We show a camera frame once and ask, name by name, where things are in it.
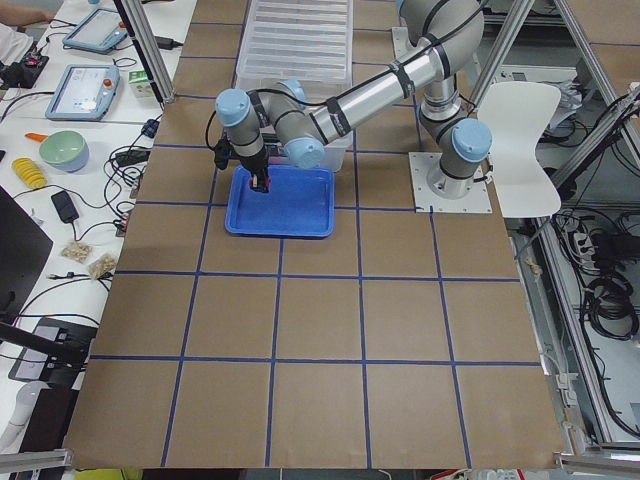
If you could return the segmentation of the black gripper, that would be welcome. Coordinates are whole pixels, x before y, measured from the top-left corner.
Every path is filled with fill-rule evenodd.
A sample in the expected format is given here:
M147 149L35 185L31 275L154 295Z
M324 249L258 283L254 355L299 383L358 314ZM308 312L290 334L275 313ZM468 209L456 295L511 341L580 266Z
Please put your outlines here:
M270 177L268 173L268 154L266 151L258 151L250 156L240 158L241 165L252 174L251 189L268 193L270 189Z

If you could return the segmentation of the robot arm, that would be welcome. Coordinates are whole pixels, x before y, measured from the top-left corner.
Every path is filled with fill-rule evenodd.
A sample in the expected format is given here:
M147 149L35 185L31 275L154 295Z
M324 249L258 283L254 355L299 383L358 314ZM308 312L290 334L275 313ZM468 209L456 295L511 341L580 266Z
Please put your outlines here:
M441 150L427 175L429 187L442 198L465 196L492 145L489 128L465 114L455 79L482 38L483 8L466 0L398 2L409 49L383 71L319 103L306 101L297 80L224 90L213 114L223 128L211 148L216 167L224 170L230 160L239 160L250 173L251 189L266 193L269 152L263 128L273 128L292 165L312 168L324 159L326 145L422 90L419 120Z

